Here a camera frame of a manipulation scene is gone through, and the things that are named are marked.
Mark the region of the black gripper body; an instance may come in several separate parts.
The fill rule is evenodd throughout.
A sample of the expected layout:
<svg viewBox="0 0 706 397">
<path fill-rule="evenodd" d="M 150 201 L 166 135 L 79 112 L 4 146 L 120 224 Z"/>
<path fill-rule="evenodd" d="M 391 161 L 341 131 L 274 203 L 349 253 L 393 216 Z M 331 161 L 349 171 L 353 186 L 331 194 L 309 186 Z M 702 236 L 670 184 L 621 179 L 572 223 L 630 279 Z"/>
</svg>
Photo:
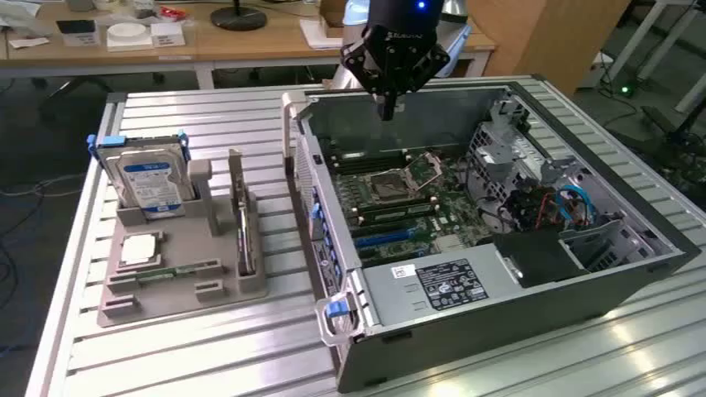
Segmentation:
<svg viewBox="0 0 706 397">
<path fill-rule="evenodd" d="M 439 1 L 371 1 L 363 41 L 382 72 L 389 93 L 389 56 L 398 47 L 422 49 L 438 44 Z"/>
</svg>

